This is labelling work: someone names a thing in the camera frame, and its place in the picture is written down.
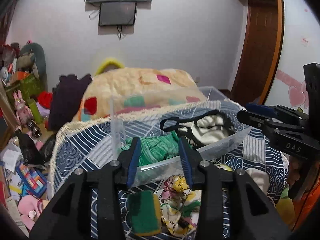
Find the person hand on gripper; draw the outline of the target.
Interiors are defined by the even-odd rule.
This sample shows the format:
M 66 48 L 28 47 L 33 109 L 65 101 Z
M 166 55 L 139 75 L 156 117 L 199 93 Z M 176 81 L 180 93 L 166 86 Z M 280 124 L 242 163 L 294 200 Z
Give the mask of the person hand on gripper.
M 300 178 L 299 168 L 301 166 L 302 162 L 293 157 L 290 156 L 289 158 L 289 171 L 287 176 L 287 183 L 289 187 L 292 187 L 296 181 Z

